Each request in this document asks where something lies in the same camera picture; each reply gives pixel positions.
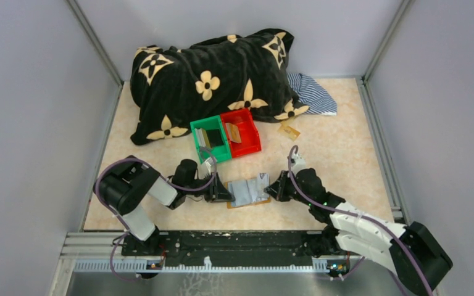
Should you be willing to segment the white VIP card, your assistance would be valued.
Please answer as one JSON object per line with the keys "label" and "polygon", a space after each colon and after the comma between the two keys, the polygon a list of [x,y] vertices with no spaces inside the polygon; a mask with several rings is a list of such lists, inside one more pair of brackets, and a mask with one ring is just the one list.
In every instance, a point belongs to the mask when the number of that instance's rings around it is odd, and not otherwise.
{"label": "white VIP card", "polygon": [[268,173],[259,173],[257,175],[257,191],[263,194],[270,185],[270,177]]}

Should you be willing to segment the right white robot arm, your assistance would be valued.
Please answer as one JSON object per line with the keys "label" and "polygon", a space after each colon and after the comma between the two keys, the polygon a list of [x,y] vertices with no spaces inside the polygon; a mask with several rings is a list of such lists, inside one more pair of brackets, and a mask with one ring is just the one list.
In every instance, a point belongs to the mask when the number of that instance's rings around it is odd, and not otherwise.
{"label": "right white robot arm", "polygon": [[362,213],[344,198],[328,191],[313,168],[295,175],[282,171],[265,193],[279,202],[296,200],[326,226],[320,237],[304,246],[311,256],[356,253],[392,272],[415,295],[427,295],[452,269],[453,262],[429,229],[382,220]]}

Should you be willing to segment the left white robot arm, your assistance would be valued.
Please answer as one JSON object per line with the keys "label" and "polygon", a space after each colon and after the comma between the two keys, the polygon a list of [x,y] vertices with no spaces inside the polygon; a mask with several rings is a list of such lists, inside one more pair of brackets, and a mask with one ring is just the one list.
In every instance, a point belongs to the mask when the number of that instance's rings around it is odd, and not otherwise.
{"label": "left white robot arm", "polygon": [[146,197],[152,197],[171,210],[182,205],[189,195],[201,197],[208,203],[235,200],[209,158],[201,165],[183,159],[175,173],[165,178],[147,162],[129,155],[100,173],[94,182],[93,193],[128,233],[141,242],[148,242],[159,230],[141,204]]}

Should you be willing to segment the tan leather card holder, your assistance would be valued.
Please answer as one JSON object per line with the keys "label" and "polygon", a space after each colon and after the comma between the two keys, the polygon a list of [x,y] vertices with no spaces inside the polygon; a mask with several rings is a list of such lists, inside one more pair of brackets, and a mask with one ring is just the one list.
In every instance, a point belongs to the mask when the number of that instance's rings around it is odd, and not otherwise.
{"label": "tan leather card holder", "polygon": [[257,191],[257,177],[226,182],[224,186],[235,198],[234,201],[226,203],[227,209],[262,205],[271,202],[271,197],[266,192],[261,194]]}

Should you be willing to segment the translucent yellow card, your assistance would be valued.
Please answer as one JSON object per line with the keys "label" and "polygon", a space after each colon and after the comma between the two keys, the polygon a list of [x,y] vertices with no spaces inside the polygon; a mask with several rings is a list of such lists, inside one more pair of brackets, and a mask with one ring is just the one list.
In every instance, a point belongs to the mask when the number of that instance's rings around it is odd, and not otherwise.
{"label": "translucent yellow card", "polygon": [[298,130],[286,124],[281,124],[278,128],[278,132],[292,141],[295,141],[300,135]]}

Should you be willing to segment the green plastic bin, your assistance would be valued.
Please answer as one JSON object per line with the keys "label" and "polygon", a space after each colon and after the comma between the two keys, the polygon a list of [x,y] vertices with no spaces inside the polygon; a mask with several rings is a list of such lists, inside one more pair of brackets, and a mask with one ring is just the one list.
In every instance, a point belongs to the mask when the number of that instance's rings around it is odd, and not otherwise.
{"label": "green plastic bin", "polygon": [[201,150],[202,147],[209,149],[218,162],[232,158],[220,115],[192,121],[190,127],[201,163],[209,157],[207,152]]}

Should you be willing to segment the red plastic bin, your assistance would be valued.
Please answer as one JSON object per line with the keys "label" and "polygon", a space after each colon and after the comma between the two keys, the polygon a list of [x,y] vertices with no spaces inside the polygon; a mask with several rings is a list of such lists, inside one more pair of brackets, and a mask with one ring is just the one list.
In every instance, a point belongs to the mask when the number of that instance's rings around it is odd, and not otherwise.
{"label": "red plastic bin", "polygon": [[[239,109],[220,115],[225,134],[230,146],[233,158],[260,152],[262,150],[258,129],[254,124],[252,115],[248,109]],[[239,127],[242,143],[231,142],[225,128],[225,123],[232,123]]]}

